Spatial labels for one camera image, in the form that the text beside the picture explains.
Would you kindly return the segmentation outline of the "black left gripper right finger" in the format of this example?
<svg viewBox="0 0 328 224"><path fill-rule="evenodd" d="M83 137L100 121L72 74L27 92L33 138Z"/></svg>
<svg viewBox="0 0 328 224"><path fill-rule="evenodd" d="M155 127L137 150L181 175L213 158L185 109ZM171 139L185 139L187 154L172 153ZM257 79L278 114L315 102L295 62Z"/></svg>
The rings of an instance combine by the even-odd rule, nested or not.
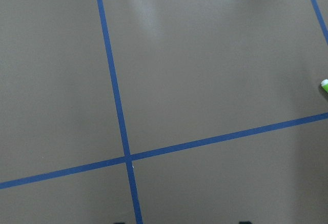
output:
<svg viewBox="0 0 328 224"><path fill-rule="evenodd" d="M251 221L239 221L238 224L253 224Z"/></svg>

